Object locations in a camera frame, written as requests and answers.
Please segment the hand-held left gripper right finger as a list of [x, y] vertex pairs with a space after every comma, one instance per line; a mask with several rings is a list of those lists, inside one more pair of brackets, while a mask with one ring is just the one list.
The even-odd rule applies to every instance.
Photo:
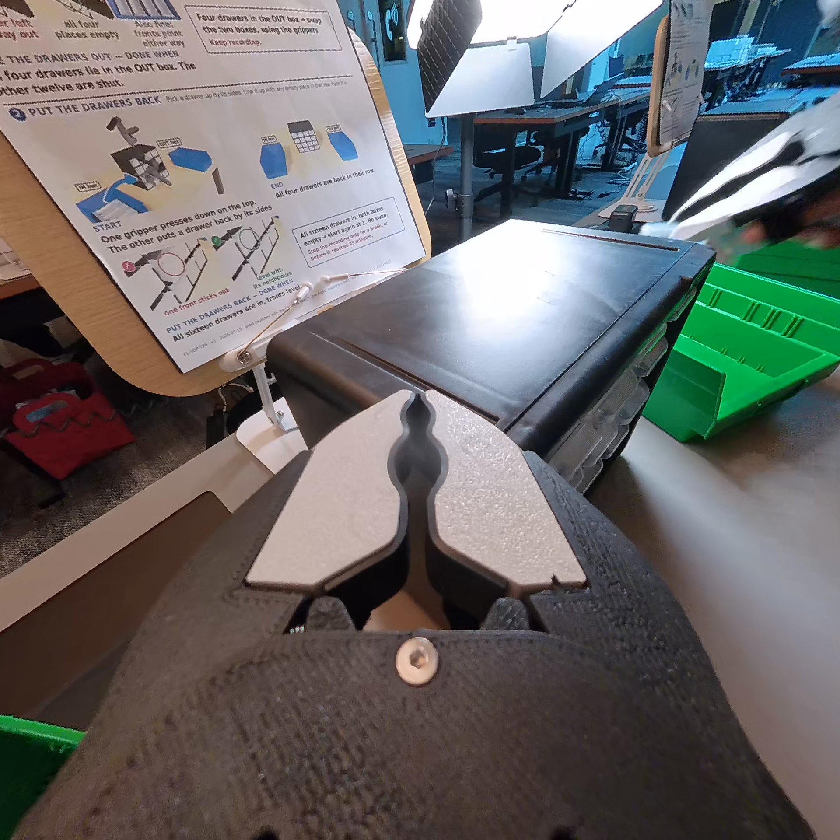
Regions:
[[587, 576], [524, 452], [446, 395], [421, 394], [438, 472], [427, 497], [426, 569], [458, 619], [482, 621], [501, 598], [526, 600]]

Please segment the green plastic bin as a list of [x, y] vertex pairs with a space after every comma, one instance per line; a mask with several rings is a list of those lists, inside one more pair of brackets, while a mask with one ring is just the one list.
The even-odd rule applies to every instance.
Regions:
[[685, 443], [709, 439], [838, 367], [839, 303], [714, 265], [644, 409]]
[[742, 255], [735, 267], [789, 286], [839, 299], [839, 249], [819, 249], [790, 239]]
[[1, 838], [8, 839], [86, 733], [1, 716]]

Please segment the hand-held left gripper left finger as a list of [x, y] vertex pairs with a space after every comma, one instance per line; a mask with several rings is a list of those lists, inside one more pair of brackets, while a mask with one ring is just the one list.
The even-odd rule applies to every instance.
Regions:
[[367, 621], [409, 570], [402, 482], [414, 392], [397, 392], [334, 428], [308, 461], [246, 575], [253, 589], [341, 600]]

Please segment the dark grey box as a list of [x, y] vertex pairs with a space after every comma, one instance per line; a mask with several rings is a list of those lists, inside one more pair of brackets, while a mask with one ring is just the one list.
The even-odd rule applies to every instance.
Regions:
[[665, 201], [667, 221], [712, 176], [805, 105], [791, 99], [734, 102], [701, 114], [686, 143]]

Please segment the person's right hand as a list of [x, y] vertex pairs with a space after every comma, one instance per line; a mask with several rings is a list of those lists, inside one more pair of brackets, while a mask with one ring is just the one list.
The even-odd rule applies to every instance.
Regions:
[[750, 245], [776, 244], [797, 239], [813, 249], [839, 248], [839, 192], [810, 204], [794, 204], [762, 216], [744, 228], [742, 239]]

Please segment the group of clear cabinet drawers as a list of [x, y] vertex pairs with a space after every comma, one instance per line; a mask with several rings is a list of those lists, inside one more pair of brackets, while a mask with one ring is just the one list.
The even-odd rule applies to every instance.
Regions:
[[653, 332], [621, 374], [584, 412], [552, 452], [548, 464], [573, 489], [586, 494], [632, 433], [693, 300], [683, 303]]

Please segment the black drawer cabinet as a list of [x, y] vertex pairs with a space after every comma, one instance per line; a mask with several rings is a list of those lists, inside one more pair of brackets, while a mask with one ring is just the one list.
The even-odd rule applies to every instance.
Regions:
[[408, 389], [548, 463], [714, 262], [690, 241], [514, 219], [280, 332], [267, 368], [309, 446]]

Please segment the metal light stand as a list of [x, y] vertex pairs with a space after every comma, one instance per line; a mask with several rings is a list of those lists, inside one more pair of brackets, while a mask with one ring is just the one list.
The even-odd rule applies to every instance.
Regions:
[[461, 243], [471, 238], [474, 217], [474, 155], [475, 155], [474, 113], [460, 117], [459, 188], [457, 198], [458, 235]]

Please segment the black office chair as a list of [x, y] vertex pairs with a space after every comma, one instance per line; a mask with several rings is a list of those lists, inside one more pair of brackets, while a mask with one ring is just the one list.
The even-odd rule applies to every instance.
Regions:
[[542, 157], [543, 150], [540, 147], [528, 144], [516, 145], [510, 149], [478, 150], [473, 156], [474, 166], [490, 175], [501, 175], [502, 178], [499, 184], [482, 188], [475, 194], [474, 201], [478, 203], [498, 193], [502, 203], [510, 203], [514, 193], [513, 174], [540, 163]]

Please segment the red bag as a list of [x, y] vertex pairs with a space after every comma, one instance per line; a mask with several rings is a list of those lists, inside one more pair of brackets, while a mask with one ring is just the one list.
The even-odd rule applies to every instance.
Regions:
[[37, 358], [1, 370], [1, 432], [9, 454], [57, 481], [135, 441], [82, 364]]

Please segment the wood-edged office desk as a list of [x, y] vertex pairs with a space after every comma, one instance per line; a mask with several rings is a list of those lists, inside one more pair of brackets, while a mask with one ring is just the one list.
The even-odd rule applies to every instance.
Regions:
[[[542, 160], [513, 174], [512, 198], [519, 193], [527, 174], [545, 169], [553, 172], [554, 178], [541, 195], [581, 199], [588, 193], [574, 188], [574, 172], [581, 143], [590, 128], [607, 123], [600, 166], [604, 171], [617, 172], [621, 162], [616, 157], [627, 141], [627, 132], [646, 118], [649, 97], [650, 86], [636, 82], [633, 87], [613, 88], [595, 102], [576, 102], [568, 108], [543, 104], [482, 113], [475, 118], [475, 152], [524, 144], [538, 146]], [[502, 203], [500, 197], [502, 217], [511, 214], [511, 202]]]

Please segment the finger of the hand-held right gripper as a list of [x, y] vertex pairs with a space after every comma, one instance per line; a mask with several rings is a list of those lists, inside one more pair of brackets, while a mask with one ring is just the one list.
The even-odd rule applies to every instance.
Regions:
[[765, 198], [760, 202], [722, 199], [701, 211], [692, 213], [676, 222], [645, 223], [639, 229], [641, 236], [685, 241], [706, 241], [713, 238], [731, 238], [735, 242], [764, 242], [760, 219], [779, 209], [781, 199]]
[[766, 220], [838, 183], [839, 109], [808, 108], [756, 140], [670, 220]]

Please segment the white softbox light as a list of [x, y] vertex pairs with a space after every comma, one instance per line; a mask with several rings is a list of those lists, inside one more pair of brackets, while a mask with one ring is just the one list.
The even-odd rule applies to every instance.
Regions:
[[411, 2], [428, 118], [531, 106], [655, 12], [657, 1]]

